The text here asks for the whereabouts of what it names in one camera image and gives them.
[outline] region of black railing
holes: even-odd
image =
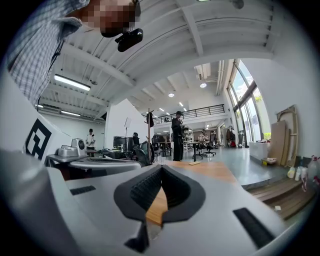
[[[204,116],[210,116],[215,114],[222,114],[225,112],[224,104],[214,105],[214,106],[207,106],[203,108],[192,109],[188,111],[182,112],[182,119],[189,119],[189,118],[198,118]],[[156,117],[153,119],[153,123],[155,125],[171,122],[173,118],[176,117],[176,114],[168,114],[160,117]]]

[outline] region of plaid shirt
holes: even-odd
[[[31,104],[37,104],[48,86],[52,57],[59,44],[82,26],[71,12],[90,0],[47,0],[27,19],[11,42],[6,66],[13,80]]]

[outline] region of wooden table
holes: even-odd
[[[159,144],[163,144],[162,145],[162,156],[165,157],[166,156],[166,144],[171,143],[171,141],[169,142],[158,142]]]
[[[192,144],[193,145],[193,161],[196,162],[196,146],[197,144],[204,144],[204,143],[208,143],[208,141],[194,141],[194,142],[184,142],[183,144]],[[199,146],[199,156],[201,157],[201,159],[203,159],[203,156],[200,154],[200,146]]]
[[[167,160],[165,161],[165,164],[172,167],[184,168],[188,171],[235,184],[236,186],[239,185],[234,175],[223,162],[202,162],[196,165],[189,165],[189,162]],[[167,210],[168,205],[166,194],[161,188],[145,217],[148,221],[161,226],[162,215]]]

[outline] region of person in white shirt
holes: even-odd
[[[95,150],[95,135],[93,134],[93,130],[89,130],[89,134],[86,136],[85,144],[87,150]]]

